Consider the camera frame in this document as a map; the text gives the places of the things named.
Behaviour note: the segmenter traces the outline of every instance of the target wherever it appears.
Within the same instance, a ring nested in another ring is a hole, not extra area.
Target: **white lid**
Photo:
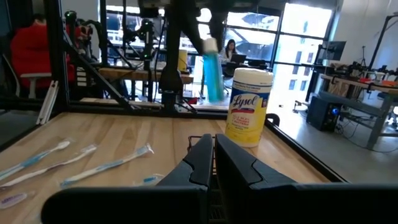
[[[218,52],[217,40],[215,38],[209,38],[203,41],[203,51],[206,52]]]
[[[252,85],[271,85],[274,74],[256,68],[237,68],[234,81]]]

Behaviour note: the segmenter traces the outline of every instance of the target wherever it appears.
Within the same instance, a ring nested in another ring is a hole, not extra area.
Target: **computer tower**
[[[341,104],[314,96],[307,114],[307,123],[320,131],[335,131]]]

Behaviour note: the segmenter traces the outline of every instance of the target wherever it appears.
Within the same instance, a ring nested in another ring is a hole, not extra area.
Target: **wooden table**
[[[145,70],[129,70],[125,68],[100,68],[99,73],[104,78],[116,80],[122,78],[125,80],[148,81],[148,72]],[[156,79],[160,80],[161,73],[156,72]],[[184,85],[193,83],[193,75],[181,75]],[[152,72],[152,80],[155,81],[155,73]]]
[[[0,210],[0,223],[26,223],[40,213],[41,206],[47,198],[61,190],[59,183],[65,178],[122,158],[147,142],[152,146],[154,155],[138,158],[89,177],[72,187],[132,186],[134,182],[141,182],[143,178],[152,174],[167,175],[187,154],[189,136],[222,133],[224,129],[225,121],[215,120],[60,114],[0,153],[0,170],[52,148],[62,139],[74,138],[75,142],[63,151],[54,152],[38,164],[2,180],[0,184],[74,157],[76,152],[90,144],[98,145],[96,152],[76,163],[27,180],[11,190],[0,192],[0,198],[21,192],[36,192],[33,197],[13,207]],[[248,152],[298,182],[327,182],[324,176],[266,128],[259,147],[248,149]]]
[[[398,138],[398,134],[396,133],[384,133],[383,132],[383,126],[386,121],[387,115],[391,110],[392,105],[396,104],[395,101],[398,99],[398,88],[386,88],[382,86],[374,86],[372,85],[370,87],[370,90],[377,90],[381,91],[384,93],[387,93],[386,96],[383,99],[383,103],[381,107],[376,107],[373,105],[368,105],[365,103],[362,103],[361,101],[358,101],[356,98],[347,98],[346,97],[346,92],[340,91],[338,88],[332,88],[336,91],[330,91],[330,85],[337,86],[339,83],[344,83],[346,86],[356,86],[360,88],[365,88],[367,89],[369,87],[369,84],[367,83],[360,83],[360,82],[355,82],[352,80],[347,80],[344,78],[335,78],[335,84],[330,84],[331,80],[333,77],[331,76],[326,76],[326,75],[321,75],[321,78],[324,79],[324,82],[322,83],[323,87],[319,91],[319,96],[323,98],[324,100],[327,100],[329,102],[334,102],[334,103],[339,103],[342,105],[345,105],[347,107],[350,107],[354,110],[361,111],[363,113],[366,113],[372,117],[375,117],[376,120],[373,125],[367,124],[365,122],[362,122],[361,120],[354,119],[355,122],[358,124],[365,126],[369,129],[371,129],[371,134],[369,136],[369,139],[366,143],[366,148],[372,149],[374,145],[377,143],[377,140],[379,137],[396,137]]]
[[[321,75],[322,79],[325,80],[332,80],[333,77],[329,76],[329,75]],[[368,88],[369,84],[367,83],[360,83],[360,82],[356,82],[356,81],[352,81],[352,80],[348,80],[348,79],[344,79],[344,78],[335,78],[335,82],[340,82],[340,83],[345,83],[348,85],[354,85],[354,86],[358,86],[361,88]],[[392,88],[384,88],[381,86],[371,86],[371,90],[378,90],[381,91],[383,93],[389,93],[392,95],[398,95],[398,88],[392,89]]]

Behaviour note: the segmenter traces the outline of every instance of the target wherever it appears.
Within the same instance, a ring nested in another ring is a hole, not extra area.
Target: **wooden tabletop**
[[[327,79],[327,80],[332,80],[333,77],[329,76],[329,75],[321,75],[321,78],[323,79]],[[356,81],[352,81],[352,80],[347,80],[345,78],[335,78],[336,82],[342,82],[342,83],[346,83],[349,85],[354,85],[354,86],[359,86],[362,88],[368,88],[369,84],[367,83],[361,83],[361,82],[356,82]],[[398,88],[384,88],[384,87],[380,87],[380,86],[372,86],[371,87],[372,90],[378,90],[384,93],[389,93],[392,95],[398,95]]]
[[[130,70],[126,68],[100,68],[99,73],[104,78],[110,79],[126,79],[126,80],[135,80],[135,81],[147,81],[148,80],[148,72],[145,70]],[[156,79],[160,80],[161,73],[156,72]],[[183,84],[191,84],[193,83],[193,75],[181,75]],[[155,73],[152,72],[152,80],[155,81]]]
[[[155,154],[81,180],[72,187],[132,186],[133,183],[141,182],[143,178],[152,174],[167,175],[187,154],[189,136],[223,133],[224,129],[225,121],[217,120],[60,114],[0,153],[0,170],[51,149],[65,138],[73,138],[75,142],[60,152],[51,153],[38,164],[0,181],[0,184],[75,157],[80,149],[90,144],[98,145],[96,152],[75,163],[22,182],[11,190],[0,192],[1,199],[22,192],[35,192],[35,195],[27,200],[0,210],[0,223],[23,224],[34,220],[46,199],[61,190],[61,181],[84,170],[123,158],[145,143],[152,146]],[[259,147],[247,150],[298,182],[327,182],[324,176],[267,128],[264,128]]]

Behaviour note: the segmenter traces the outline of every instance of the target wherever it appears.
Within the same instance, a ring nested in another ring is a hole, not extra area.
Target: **laptop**
[[[237,64],[244,63],[245,60],[246,60],[246,55],[233,54],[231,57],[231,62]]]

